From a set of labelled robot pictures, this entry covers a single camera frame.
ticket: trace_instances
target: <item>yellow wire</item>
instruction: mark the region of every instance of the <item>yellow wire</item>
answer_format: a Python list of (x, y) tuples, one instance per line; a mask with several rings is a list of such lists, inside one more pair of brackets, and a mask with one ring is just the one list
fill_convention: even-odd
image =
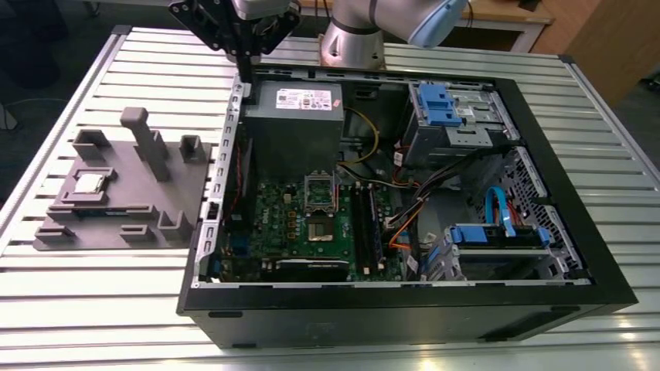
[(344, 109), (352, 111), (369, 124), (370, 130), (373, 131), (373, 137), (374, 137), (373, 138), (373, 147), (370, 148), (369, 153), (366, 153), (364, 156), (361, 156), (357, 160), (349, 160), (349, 161), (340, 161), (338, 162), (341, 165), (349, 165), (349, 164), (357, 164), (358, 162), (362, 162), (364, 160), (366, 160), (370, 157), (370, 155), (373, 155), (376, 153), (376, 149), (378, 149), (378, 129), (376, 128), (376, 125), (369, 120), (369, 118), (364, 115), (362, 112), (357, 111), (354, 108), (350, 108), (350, 107), (344, 107)]

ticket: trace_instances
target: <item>ram slot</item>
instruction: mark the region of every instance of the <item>ram slot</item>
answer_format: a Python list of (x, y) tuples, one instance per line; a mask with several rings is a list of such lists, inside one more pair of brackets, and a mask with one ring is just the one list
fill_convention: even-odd
[(350, 221), (353, 225), (353, 243), (354, 243), (354, 263), (358, 273), (370, 274), (373, 272), (370, 268), (370, 234), (369, 220), (366, 212), (368, 203), (364, 203), (361, 196), (361, 187), (357, 185), (350, 190)]
[(365, 198), (366, 209), (369, 220), (368, 231), (369, 231), (369, 248), (370, 248), (370, 268), (373, 270), (380, 270), (382, 268), (382, 243), (380, 242), (380, 221), (378, 221), (378, 207), (376, 205), (376, 195), (373, 193), (373, 188), (364, 188), (361, 190), (362, 197)]

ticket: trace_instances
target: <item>processor chip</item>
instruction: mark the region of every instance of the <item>processor chip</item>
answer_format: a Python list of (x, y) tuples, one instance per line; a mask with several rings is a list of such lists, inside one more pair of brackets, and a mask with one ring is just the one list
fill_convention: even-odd
[(74, 183), (73, 193), (94, 194), (101, 192), (105, 176), (100, 174), (82, 174)]

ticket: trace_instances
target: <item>slotted aluminum surface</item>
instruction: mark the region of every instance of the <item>slotted aluminum surface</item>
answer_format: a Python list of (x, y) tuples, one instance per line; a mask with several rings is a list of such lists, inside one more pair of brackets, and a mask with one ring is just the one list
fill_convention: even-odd
[[(234, 67), (185, 31), (113, 35), (0, 213), (0, 366), (93, 369), (654, 369), (660, 364), (660, 193), (621, 125), (580, 71), (556, 57), (386, 46), (389, 70), (517, 81), (640, 303), (520, 343), (218, 350), (174, 313), (184, 250), (42, 252), (30, 246), (57, 194), (81, 128), (109, 139), (125, 106), (145, 107), (165, 140), (216, 142)], [(265, 58), (317, 63), (312, 39)]]

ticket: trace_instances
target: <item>sticker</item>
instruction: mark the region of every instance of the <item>sticker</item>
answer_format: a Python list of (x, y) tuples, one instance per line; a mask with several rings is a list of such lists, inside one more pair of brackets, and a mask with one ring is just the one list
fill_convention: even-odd
[(465, 108), (456, 107), (456, 113), (460, 116), (472, 116), (472, 117), (474, 117), (474, 112), (472, 111), (472, 109), (469, 107), (465, 107)]
[(408, 260), (405, 260), (408, 266), (410, 267), (412, 271), (416, 273), (416, 268), (417, 268), (417, 262), (414, 260), (414, 258), (412, 257), (412, 255), (408, 255)]
[(282, 110), (332, 111), (329, 90), (278, 89), (276, 108)]
[(393, 153), (393, 164), (397, 167), (401, 167), (401, 165), (402, 165), (402, 153), (401, 152), (394, 152)]

